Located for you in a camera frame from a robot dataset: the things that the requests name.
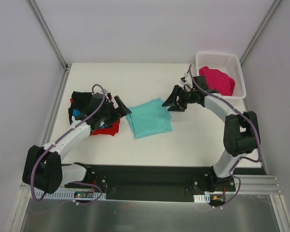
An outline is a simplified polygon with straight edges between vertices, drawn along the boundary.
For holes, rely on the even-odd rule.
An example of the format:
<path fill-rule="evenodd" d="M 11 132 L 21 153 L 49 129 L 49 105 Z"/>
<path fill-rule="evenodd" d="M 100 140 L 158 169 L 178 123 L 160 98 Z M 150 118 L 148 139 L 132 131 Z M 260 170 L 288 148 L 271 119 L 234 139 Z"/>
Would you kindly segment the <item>red t shirt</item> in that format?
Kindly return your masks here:
<path fill-rule="evenodd" d="M 68 109 L 70 124 L 72 124 L 72 121 L 73 121 L 72 117 L 76 117 L 80 115 L 81 104 L 84 102 L 85 102 L 84 100 L 76 100 L 76 99 L 70 98 L 71 105 L 70 105 L 70 108 Z M 120 124 L 120 120 L 118 120 L 116 123 L 108 127 L 101 126 L 97 130 L 92 132 L 91 135 L 104 134 L 104 135 L 115 136 L 115 134 L 119 132 L 119 124 Z"/>

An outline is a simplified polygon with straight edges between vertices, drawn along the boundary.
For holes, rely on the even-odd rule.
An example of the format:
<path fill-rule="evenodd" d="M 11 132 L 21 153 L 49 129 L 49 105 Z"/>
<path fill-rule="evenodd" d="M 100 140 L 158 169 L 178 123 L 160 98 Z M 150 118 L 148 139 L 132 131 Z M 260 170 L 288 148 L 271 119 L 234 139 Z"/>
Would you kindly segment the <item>teal t shirt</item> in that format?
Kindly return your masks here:
<path fill-rule="evenodd" d="M 126 116 L 126 120 L 135 139 L 173 131 L 172 116 L 162 107 L 163 103 L 161 98 L 157 98 L 130 108 L 131 114 Z"/>

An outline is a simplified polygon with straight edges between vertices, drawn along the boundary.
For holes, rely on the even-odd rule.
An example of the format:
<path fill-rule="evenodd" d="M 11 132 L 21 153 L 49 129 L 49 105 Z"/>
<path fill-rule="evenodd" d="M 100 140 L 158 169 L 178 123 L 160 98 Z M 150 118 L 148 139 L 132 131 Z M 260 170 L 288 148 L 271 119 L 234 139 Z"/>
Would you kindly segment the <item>white plastic basket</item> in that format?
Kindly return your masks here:
<path fill-rule="evenodd" d="M 227 74 L 235 81 L 235 88 L 232 96 L 225 96 L 226 99 L 244 99 L 247 95 L 244 77 L 237 55 L 231 53 L 200 51 L 196 53 L 196 73 L 199 69 L 207 66 L 210 69 L 217 69 Z"/>

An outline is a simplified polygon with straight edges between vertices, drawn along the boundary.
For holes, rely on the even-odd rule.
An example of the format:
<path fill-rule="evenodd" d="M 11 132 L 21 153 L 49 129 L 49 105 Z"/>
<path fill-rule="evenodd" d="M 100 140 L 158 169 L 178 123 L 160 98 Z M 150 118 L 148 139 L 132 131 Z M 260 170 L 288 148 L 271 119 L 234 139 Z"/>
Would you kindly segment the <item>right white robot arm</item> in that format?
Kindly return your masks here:
<path fill-rule="evenodd" d="M 255 149 L 260 149 L 258 119 L 253 111 L 240 112 L 223 99 L 216 89 L 210 89 L 205 76 L 195 76 L 192 82 L 189 90 L 175 85 L 162 106 L 170 112 L 184 112 L 188 104 L 197 103 L 224 122 L 224 151 L 218 162 L 197 182 L 200 189 L 214 192 L 230 181 L 240 160 Z"/>

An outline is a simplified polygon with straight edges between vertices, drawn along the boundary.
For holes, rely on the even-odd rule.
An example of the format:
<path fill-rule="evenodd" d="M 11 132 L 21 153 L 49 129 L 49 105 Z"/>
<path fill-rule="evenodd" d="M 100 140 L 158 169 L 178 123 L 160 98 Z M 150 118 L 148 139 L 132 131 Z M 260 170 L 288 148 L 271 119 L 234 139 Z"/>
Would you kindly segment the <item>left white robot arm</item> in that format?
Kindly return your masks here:
<path fill-rule="evenodd" d="M 55 141 L 33 145 L 27 153 L 22 181 L 45 193 L 76 182 L 82 188 L 92 184 L 92 175 L 83 164 L 62 165 L 64 157 L 95 131 L 105 131 L 120 122 L 131 111 L 119 96 L 110 93 L 73 92 L 68 109 L 69 128 Z"/>

